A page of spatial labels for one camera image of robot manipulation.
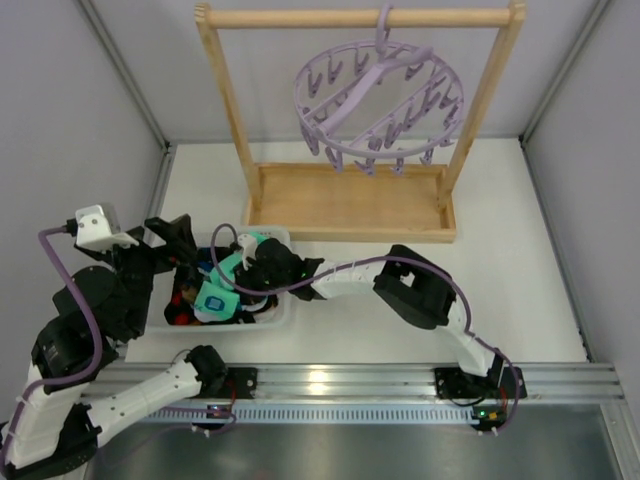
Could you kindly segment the lilac round clip hanger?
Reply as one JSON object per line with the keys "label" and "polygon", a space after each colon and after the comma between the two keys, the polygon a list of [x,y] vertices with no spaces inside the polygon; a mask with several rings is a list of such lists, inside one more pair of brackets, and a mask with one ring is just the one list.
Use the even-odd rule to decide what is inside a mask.
{"label": "lilac round clip hanger", "polygon": [[295,77],[302,137],[337,172],[346,161],[368,176],[378,162],[396,175],[408,157],[428,166],[464,122],[458,74],[431,46],[393,40],[392,9],[380,9],[374,37],[320,52]]}

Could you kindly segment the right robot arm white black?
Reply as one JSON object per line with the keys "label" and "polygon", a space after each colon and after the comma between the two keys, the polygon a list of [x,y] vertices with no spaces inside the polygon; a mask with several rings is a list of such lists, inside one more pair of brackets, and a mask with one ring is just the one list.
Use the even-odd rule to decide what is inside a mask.
{"label": "right robot arm white black", "polygon": [[235,284],[252,296],[290,293],[302,301],[376,294],[409,325],[439,334],[465,379],[495,386],[504,361],[471,330],[470,303],[452,276],[414,250],[394,244],[379,257],[335,262],[302,258],[276,240],[244,254]]}

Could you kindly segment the mint green sock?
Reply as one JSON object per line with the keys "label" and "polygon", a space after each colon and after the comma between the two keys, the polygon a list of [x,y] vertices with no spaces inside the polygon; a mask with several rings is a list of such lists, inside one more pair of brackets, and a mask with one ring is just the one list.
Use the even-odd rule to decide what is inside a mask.
{"label": "mint green sock", "polygon": [[209,281],[204,281],[193,304],[194,315],[204,324],[227,324],[235,322],[240,296]]}
{"label": "mint green sock", "polygon": [[[253,234],[258,239],[258,246],[267,240],[267,237],[257,233],[249,232],[242,234]],[[237,282],[238,277],[247,272],[242,266],[241,253],[239,246],[233,241],[227,247],[219,247],[214,243],[211,244],[212,256],[216,256],[218,266],[213,267],[208,274],[208,281],[214,284],[219,284],[225,289],[233,290],[234,287],[227,281],[221,278],[220,273],[231,280],[233,283]]]}

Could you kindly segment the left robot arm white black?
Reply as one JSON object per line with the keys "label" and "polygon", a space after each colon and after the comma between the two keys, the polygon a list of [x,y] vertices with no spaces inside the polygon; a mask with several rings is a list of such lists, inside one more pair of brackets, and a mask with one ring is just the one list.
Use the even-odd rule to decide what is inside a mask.
{"label": "left robot arm white black", "polygon": [[48,479],[90,461],[142,418],[183,399],[217,393],[228,369],[211,346],[121,393],[82,396],[119,354],[114,343],[145,331],[154,278],[197,260],[191,218],[159,217],[122,231],[103,213],[79,213],[38,240],[65,283],[57,317],[32,348],[27,384],[1,429],[1,474]]}

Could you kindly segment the black red yellow argyle sock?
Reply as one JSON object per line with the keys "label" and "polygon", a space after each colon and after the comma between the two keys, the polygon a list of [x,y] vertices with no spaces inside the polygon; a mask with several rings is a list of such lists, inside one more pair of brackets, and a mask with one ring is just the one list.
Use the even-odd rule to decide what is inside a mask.
{"label": "black red yellow argyle sock", "polygon": [[164,310],[165,318],[170,325],[187,326],[198,325],[193,308],[181,294],[175,294]]}

